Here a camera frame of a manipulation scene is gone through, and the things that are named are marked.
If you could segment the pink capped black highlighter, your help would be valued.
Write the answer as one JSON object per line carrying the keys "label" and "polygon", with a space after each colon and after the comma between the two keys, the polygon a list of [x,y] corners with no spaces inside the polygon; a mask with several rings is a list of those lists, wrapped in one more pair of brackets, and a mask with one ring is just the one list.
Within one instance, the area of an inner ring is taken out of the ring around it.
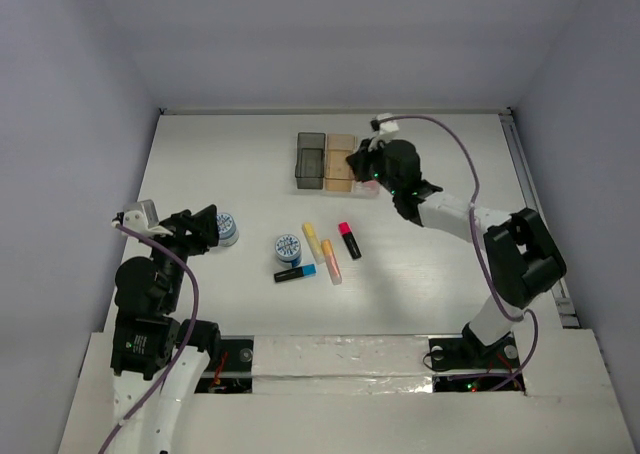
{"label": "pink capped black highlighter", "polygon": [[338,229],[351,258],[353,260],[361,259],[362,253],[350,225],[347,222],[341,222]]}

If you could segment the blue white round jar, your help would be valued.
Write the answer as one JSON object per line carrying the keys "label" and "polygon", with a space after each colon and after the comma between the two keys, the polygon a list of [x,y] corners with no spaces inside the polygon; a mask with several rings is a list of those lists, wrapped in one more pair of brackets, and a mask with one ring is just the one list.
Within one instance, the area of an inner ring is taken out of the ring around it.
{"label": "blue white round jar", "polygon": [[284,234],[275,241],[274,251],[280,263],[288,267],[297,267],[302,258],[301,243],[293,234]]}

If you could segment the yellow highlighter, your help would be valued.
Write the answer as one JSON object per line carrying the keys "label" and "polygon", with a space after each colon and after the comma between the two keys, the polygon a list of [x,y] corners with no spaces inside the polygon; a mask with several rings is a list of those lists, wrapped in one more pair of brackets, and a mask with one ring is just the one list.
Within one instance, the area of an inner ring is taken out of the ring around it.
{"label": "yellow highlighter", "polygon": [[317,237],[315,229],[310,222],[302,224],[302,232],[309,245],[311,254],[317,264],[323,264],[325,262],[324,253],[322,251],[321,243]]}

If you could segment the blue capped black highlighter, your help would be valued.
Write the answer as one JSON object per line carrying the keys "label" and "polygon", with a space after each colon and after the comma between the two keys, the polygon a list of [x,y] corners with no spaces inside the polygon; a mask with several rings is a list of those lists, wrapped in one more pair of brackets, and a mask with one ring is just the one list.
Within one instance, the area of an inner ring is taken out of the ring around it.
{"label": "blue capped black highlighter", "polygon": [[299,265],[284,271],[277,272],[273,275],[274,282],[276,284],[284,283],[292,280],[303,279],[311,277],[316,274],[316,267],[314,264]]}

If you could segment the pink capped glue bottle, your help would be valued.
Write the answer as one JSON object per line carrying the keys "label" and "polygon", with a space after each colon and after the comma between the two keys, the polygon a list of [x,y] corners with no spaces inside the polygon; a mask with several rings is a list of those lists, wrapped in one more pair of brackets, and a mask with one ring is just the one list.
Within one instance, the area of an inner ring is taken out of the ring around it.
{"label": "pink capped glue bottle", "polygon": [[380,185],[376,181],[358,183],[357,187],[363,195],[368,196],[377,196],[380,191]]}

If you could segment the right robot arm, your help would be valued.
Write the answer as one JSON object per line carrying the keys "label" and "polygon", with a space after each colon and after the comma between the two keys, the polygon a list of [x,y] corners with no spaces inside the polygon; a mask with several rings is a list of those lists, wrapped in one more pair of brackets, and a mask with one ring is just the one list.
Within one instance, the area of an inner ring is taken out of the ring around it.
{"label": "right robot arm", "polygon": [[481,208],[423,178],[415,146],[405,140],[371,139],[346,157],[358,182],[375,181],[393,198],[401,216],[424,228],[472,244],[489,282],[490,297],[462,330],[458,351],[470,365],[491,360],[524,310],[567,273],[567,266],[541,215]]}

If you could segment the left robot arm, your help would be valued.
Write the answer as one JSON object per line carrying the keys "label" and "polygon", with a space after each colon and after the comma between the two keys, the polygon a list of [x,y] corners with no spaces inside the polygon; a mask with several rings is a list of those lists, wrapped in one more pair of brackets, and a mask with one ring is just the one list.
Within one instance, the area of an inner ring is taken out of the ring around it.
{"label": "left robot arm", "polygon": [[111,224],[150,253],[127,259],[115,274],[113,427],[99,450],[174,453],[201,375],[221,357],[219,326],[198,319],[199,285],[187,265],[218,245],[217,208],[161,220],[144,200]]}

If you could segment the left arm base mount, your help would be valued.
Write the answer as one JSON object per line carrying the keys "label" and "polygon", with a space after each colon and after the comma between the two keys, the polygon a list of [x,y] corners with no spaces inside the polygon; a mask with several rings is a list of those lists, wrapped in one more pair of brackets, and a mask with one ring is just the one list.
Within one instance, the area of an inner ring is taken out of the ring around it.
{"label": "left arm base mount", "polygon": [[253,385],[254,338],[223,337],[220,353],[201,375],[196,394],[250,394]]}

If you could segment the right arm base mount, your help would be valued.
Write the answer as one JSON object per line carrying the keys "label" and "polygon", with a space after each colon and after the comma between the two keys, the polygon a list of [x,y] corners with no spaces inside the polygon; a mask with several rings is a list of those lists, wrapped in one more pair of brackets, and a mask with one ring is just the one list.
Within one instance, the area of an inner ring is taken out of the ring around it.
{"label": "right arm base mount", "polygon": [[463,337],[431,338],[422,362],[433,374],[435,393],[526,391],[512,334],[487,350],[477,350]]}

